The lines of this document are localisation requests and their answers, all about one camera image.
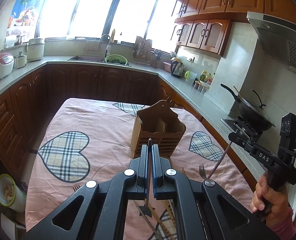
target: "wooden utensil holder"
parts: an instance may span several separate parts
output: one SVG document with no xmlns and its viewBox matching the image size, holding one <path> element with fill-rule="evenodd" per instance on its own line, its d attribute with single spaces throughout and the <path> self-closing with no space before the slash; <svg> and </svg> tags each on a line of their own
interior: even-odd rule
<svg viewBox="0 0 296 240">
<path fill-rule="evenodd" d="M 152 144 L 158 144 L 160 156 L 170 157 L 185 131 L 186 126 L 165 100 L 138 110 L 130 143 L 133 159 L 140 157 L 141 147 L 149 138 Z"/>
</svg>

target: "wok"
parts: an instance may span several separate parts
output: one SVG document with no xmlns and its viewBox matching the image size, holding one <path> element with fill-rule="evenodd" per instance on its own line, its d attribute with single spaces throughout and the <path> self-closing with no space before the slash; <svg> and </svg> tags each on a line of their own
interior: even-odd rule
<svg viewBox="0 0 296 240">
<path fill-rule="evenodd" d="M 256 91 L 253 90 L 253 92 L 258 96 L 260 105 L 254 106 L 253 104 L 249 103 L 247 100 L 245 100 L 243 97 L 235 95 L 235 93 L 226 85 L 220 84 L 223 88 L 227 89 L 232 96 L 234 97 L 235 101 L 239 103 L 239 111 L 242 116 L 242 118 L 251 126 L 253 127 L 257 132 L 263 132 L 268 130 L 270 127 L 275 125 L 270 122 L 262 113 L 263 106 L 264 105 L 261 102 L 261 99 L 259 95 L 256 93 Z"/>
</svg>

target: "kitchen countertop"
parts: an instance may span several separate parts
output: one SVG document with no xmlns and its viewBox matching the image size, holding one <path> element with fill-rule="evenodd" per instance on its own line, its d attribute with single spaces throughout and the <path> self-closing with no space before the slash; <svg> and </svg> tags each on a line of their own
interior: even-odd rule
<svg viewBox="0 0 296 240">
<path fill-rule="evenodd" d="M 7 90 L 16 81 L 20 80 L 29 73 L 46 64 L 76 64 L 76 65 L 96 65 L 106 66 L 114 68 L 122 68 L 135 70 L 139 72 L 158 75 L 163 81 L 170 85 L 178 94 L 180 94 L 190 105 L 192 105 L 204 118 L 209 122 L 214 129 L 228 142 L 228 134 L 230 130 L 221 122 L 221 119 L 232 119 L 227 116 L 222 110 L 220 110 L 215 104 L 213 104 L 202 93 L 198 92 L 184 79 L 178 79 L 170 75 L 163 69 L 155 69 L 147 65 L 137 64 L 129 62 L 130 66 L 114 65 L 101 62 L 89 62 L 89 61 L 68 61 L 68 59 L 74 57 L 71 56 L 45 56 L 42 60 L 28 62 L 27 66 L 20 69 L 13 69 L 12 72 L 0 80 L 0 94 Z M 254 178 L 258 180 L 264 173 L 262 166 L 250 155 L 245 152 L 241 147 L 232 144 L 232 149 L 236 152 L 239 158 L 246 165 L 248 170 L 252 173 Z"/>
</svg>

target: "range hood vent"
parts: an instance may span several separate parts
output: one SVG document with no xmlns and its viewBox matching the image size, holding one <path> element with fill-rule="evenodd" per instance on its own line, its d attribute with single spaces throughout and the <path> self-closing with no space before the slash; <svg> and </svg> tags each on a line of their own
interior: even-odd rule
<svg viewBox="0 0 296 240">
<path fill-rule="evenodd" d="M 248 12 L 264 51 L 296 73 L 296 24 L 266 14 Z"/>
</svg>

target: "rice cooker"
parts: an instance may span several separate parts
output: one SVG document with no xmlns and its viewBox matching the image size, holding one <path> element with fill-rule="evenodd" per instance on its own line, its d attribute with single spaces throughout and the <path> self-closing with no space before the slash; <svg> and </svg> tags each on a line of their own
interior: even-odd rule
<svg viewBox="0 0 296 240">
<path fill-rule="evenodd" d="M 14 59 L 9 53 L 0 53 L 0 79 L 9 75 L 13 68 Z"/>
<path fill-rule="evenodd" d="M 43 38 L 30 39 L 27 46 L 27 60 L 41 60 L 43 58 L 44 45 L 45 42 Z"/>
</svg>

